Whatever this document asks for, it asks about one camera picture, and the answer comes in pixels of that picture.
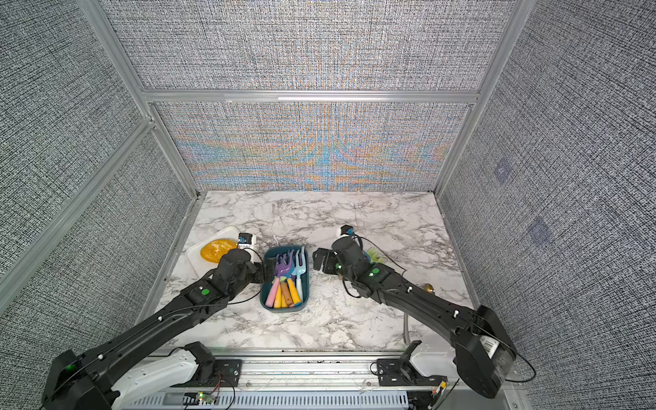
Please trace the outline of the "light blue rake white handle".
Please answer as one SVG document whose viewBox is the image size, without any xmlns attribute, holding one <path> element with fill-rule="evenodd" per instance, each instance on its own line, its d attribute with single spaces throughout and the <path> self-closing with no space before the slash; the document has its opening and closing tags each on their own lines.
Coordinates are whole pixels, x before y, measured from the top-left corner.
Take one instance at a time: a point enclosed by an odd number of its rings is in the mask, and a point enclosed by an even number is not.
<svg viewBox="0 0 656 410">
<path fill-rule="evenodd" d="M 305 256 L 305 247 L 302 246 L 294 254 L 294 272 L 293 272 L 293 276 L 295 277 L 295 286 L 296 286 L 296 289 L 297 289 L 297 294 L 299 296 L 298 304 L 304 302 L 303 286 L 302 286 L 302 275 L 304 275 L 304 273 L 306 273 L 306 272 L 307 272 L 307 260 L 306 260 L 306 256 Z"/>
</svg>

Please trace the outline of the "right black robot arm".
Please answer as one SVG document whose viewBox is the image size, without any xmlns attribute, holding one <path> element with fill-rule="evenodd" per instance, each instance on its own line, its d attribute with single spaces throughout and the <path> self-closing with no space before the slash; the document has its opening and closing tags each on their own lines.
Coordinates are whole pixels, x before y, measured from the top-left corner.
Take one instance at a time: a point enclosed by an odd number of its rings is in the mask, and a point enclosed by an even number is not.
<svg viewBox="0 0 656 410">
<path fill-rule="evenodd" d="M 435 331 L 454 348 L 460 379 L 480 396 L 497 396 L 518 353 L 492 309 L 473 310 L 432 295 L 390 266 L 370 261 L 350 237 L 314 251 L 313 265 L 350 282 L 360 297 L 398 309 Z"/>
</svg>

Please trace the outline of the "white rectangular tray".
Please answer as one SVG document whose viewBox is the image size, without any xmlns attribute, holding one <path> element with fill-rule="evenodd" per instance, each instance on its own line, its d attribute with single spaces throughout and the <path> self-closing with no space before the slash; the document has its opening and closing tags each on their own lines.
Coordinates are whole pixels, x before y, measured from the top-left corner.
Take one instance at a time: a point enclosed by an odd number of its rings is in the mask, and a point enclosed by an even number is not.
<svg viewBox="0 0 656 410">
<path fill-rule="evenodd" d="M 197 278 L 201 278 L 209 270 L 217 268 L 220 259 L 228 251 L 237 249 L 239 233 L 237 227 L 226 227 L 186 251 L 186 258 Z"/>
</svg>

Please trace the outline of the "teal plastic storage box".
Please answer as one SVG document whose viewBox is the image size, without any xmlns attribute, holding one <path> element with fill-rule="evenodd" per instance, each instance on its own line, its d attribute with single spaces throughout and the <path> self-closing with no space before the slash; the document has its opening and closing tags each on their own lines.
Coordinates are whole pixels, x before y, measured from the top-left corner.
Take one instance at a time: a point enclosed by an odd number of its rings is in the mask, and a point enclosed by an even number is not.
<svg viewBox="0 0 656 410">
<path fill-rule="evenodd" d="M 263 261 L 265 279 L 260 302 L 267 311 L 291 313 L 309 301 L 309 256 L 304 246 L 271 248 Z"/>
</svg>

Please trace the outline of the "aluminium front rail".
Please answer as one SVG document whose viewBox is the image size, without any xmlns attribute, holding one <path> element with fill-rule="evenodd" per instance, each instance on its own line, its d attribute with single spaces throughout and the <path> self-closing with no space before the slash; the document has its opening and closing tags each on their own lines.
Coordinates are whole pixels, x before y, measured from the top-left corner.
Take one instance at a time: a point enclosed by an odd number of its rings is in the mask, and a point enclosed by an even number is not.
<svg viewBox="0 0 656 410">
<path fill-rule="evenodd" d="M 242 391 L 374 391 L 378 359 L 396 359 L 400 350 L 237 350 L 211 348 L 218 359 L 243 362 Z"/>
</svg>

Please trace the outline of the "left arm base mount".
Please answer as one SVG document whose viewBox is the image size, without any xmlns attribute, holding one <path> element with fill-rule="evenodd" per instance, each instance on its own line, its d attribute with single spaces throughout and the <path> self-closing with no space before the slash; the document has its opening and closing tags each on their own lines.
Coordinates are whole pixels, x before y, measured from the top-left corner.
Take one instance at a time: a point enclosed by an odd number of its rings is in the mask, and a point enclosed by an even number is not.
<svg viewBox="0 0 656 410">
<path fill-rule="evenodd" d="M 218 382 L 238 385 L 243 367 L 242 360 L 216 358 L 211 350 L 200 342 L 189 343 L 177 350 L 191 353 L 197 369 L 184 383 L 176 384 L 175 387 L 209 387 Z"/>
</svg>

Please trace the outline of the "blue rake yellow handle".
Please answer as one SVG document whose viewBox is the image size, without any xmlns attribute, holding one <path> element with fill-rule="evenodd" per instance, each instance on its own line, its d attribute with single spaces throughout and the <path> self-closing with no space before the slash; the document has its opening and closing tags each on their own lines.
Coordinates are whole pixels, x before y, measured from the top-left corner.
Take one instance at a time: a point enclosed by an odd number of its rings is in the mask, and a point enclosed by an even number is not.
<svg viewBox="0 0 656 410">
<path fill-rule="evenodd" d="M 273 307 L 275 309 L 281 309 L 282 308 L 282 290 L 281 290 L 280 287 L 277 288 L 276 297 L 274 299 Z"/>
</svg>

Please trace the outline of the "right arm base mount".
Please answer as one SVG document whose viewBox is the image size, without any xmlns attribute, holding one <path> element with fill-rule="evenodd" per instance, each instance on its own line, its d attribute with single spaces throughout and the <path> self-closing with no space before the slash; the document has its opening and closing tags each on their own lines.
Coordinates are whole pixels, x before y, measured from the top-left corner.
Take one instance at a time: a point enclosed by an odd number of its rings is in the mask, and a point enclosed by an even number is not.
<svg viewBox="0 0 656 410">
<path fill-rule="evenodd" d="M 411 363 L 411 354 L 421 345 L 420 340 L 415 340 L 396 359 L 377 359 L 374 363 L 375 369 L 372 374 L 379 380 L 379 385 L 391 386 L 439 386 L 447 382 L 448 378 L 443 375 L 423 376 Z"/>
</svg>

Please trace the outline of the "blue fork yellow handle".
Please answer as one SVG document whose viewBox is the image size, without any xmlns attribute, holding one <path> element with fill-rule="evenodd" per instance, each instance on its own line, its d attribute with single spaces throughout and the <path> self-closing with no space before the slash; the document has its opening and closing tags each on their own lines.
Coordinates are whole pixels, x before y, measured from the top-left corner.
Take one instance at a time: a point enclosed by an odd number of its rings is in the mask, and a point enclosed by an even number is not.
<svg viewBox="0 0 656 410">
<path fill-rule="evenodd" d="M 291 306 L 299 305 L 302 302 L 302 300 L 300 298 L 297 287 L 295 285 L 295 281 L 292 278 L 288 278 L 286 283 L 290 293 L 290 300 L 291 300 L 290 305 Z"/>
</svg>

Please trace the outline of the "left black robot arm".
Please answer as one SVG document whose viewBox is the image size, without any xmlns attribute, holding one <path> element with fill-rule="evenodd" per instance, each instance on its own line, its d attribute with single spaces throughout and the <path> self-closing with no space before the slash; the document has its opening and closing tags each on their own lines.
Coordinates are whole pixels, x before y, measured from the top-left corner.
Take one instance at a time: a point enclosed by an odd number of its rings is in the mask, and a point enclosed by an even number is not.
<svg viewBox="0 0 656 410">
<path fill-rule="evenodd" d="M 63 352 L 51 364 L 44 409 L 123 409 L 160 389 L 209 381 L 215 359 L 201 343 L 143 365 L 164 343 L 225 309 L 250 284 L 273 279 L 273 270 L 247 250 L 232 249 L 217 268 L 179 292 L 162 309 L 96 348 Z"/>
</svg>

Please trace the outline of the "green rake brown handle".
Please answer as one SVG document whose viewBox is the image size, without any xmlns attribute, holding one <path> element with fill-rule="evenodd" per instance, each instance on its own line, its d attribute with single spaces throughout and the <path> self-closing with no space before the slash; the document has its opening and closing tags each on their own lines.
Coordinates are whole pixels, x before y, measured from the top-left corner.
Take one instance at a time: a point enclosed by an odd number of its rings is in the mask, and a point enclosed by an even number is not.
<svg viewBox="0 0 656 410">
<path fill-rule="evenodd" d="M 279 287 L 282 290 L 282 309 L 293 307 L 290 305 L 291 304 L 290 293 L 286 282 L 287 282 L 287 278 L 285 277 L 282 277 L 279 282 Z"/>
</svg>

